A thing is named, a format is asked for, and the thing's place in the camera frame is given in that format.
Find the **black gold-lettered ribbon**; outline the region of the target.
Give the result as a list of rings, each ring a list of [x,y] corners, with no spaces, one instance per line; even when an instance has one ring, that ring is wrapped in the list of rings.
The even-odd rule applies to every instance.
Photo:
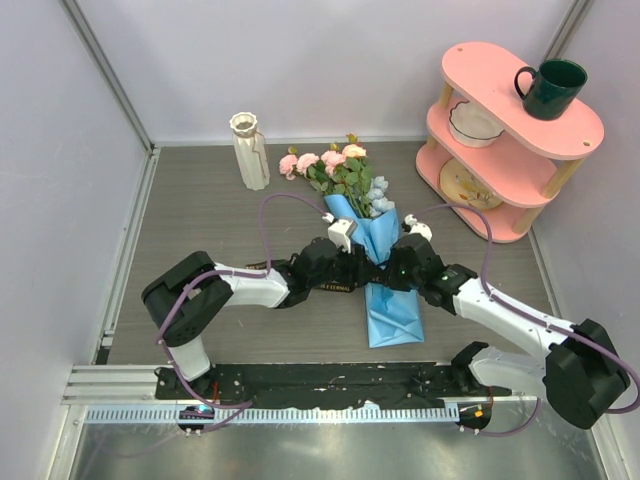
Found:
[[[383,268],[370,261],[336,261],[327,268],[303,270],[293,259],[278,259],[271,267],[283,276],[291,291],[315,289],[351,293],[369,283],[381,284],[384,277]]]

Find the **blue wrapping paper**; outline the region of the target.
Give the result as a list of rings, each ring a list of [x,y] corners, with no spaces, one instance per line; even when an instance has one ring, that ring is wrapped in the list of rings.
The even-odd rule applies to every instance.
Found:
[[[354,219],[357,228],[351,239],[364,247],[374,264],[386,261],[392,245],[399,239],[396,209],[376,219],[358,218],[348,200],[328,195],[325,202],[335,217]],[[418,295],[415,291],[396,291],[377,283],[364,287],[368,345],[370,348],[421,343],[424,332]]]

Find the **pink rose flower bunch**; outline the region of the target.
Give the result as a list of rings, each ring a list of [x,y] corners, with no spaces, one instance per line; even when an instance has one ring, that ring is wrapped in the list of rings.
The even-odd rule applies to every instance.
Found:
[[[355,134],[347,135],[345,146],[332,143],[321,155],[300,154],[296,147],[290,147],[278,167],[287,180],[304,178],[323,196],[344,196],[358,217],[374,217],[373,200],[368,196],[373,186],[373,169]]]

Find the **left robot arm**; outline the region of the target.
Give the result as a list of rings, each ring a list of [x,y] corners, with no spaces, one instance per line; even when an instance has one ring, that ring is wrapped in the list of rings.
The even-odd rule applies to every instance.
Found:
[[[214,367],[201,334],[225,307],[291,308],[313,289],[350,293],[381,278],[381,269],[359,244],[338,247],[317,237],[301,252],[233,269],[196,251],[149,284],[141,300],[158,327],[160,343],[178,371],[160,378],[160,387],[193,399],[212,389]]]

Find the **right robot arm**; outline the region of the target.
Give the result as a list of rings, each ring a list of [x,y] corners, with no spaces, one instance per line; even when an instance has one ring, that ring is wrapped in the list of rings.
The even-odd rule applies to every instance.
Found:
[[[543,398],[569,424],[591,428],[605,414],[622,414],[615,402],[639,377],[617,354],[606,329],[545,315],[503,294],[482,274],[445,264],[419,233],[400,238],[390,250],[384,283],[415,291],[429,305],[476,322],[522,349],[511,359],[489,347],[456,365],[451,380],[465,395],[502,386]]]

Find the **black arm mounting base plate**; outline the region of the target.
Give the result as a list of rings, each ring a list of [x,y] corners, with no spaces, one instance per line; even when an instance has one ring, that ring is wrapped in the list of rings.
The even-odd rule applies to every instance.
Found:
[[[479,383],[467,367],[418,363],[218,364],[189,383],[170,367],[155,370],[155,398],[200,396],[232,408],[345,410],[372,402],[382,409],[436,408],[449,397],[507,396],[509,389]]]

